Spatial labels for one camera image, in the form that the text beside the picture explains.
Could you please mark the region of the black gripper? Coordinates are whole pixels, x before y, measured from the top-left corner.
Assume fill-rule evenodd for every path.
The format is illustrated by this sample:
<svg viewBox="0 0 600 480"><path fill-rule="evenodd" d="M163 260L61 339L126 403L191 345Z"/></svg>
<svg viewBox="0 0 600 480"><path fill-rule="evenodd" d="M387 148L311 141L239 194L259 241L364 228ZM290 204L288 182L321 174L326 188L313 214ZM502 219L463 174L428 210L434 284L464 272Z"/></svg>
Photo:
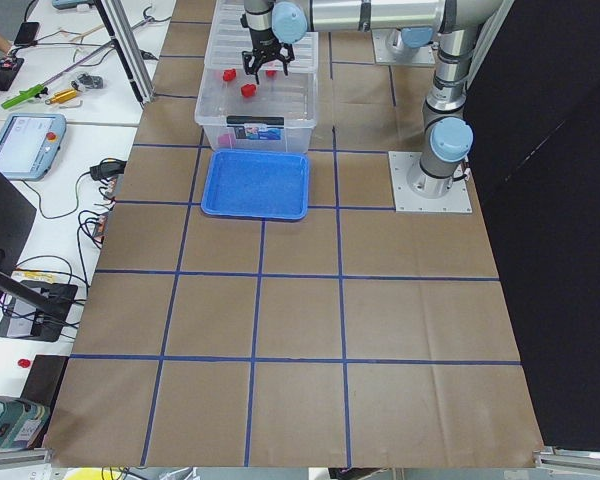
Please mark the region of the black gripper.
<svg viewBox="0 0 600 480"><path fill-rule="evenodd" d="M259 83L260 65L271 61L280 61L285 75L289 74L289 65L295 60L293 46L281 43L272 28L255 30L249 28L252 49L242 52L243 68L246 75Z"/></svg>

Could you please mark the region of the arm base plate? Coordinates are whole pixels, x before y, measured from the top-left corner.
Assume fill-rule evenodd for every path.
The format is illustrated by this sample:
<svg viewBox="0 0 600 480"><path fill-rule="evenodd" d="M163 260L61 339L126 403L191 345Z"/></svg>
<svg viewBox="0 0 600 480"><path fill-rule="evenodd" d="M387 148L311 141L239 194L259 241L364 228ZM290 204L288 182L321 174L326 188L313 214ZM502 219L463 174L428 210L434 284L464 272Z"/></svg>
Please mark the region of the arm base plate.
<svg viewBox="0 0 600 480"><path fill-rule="evenodd" d="M462 214L472 213L466 176L460 165L445 179L428 176L420 165L420 152L388 153L397 213Z"/></svg>
<svg viewBox="0 0 600 480"><path fill-rule="evenodd" d="M432 44L418 48L407 46L398 29L372 31L374 61L379 65L402 65L408 67L433 67L435 65Z"/></svg>

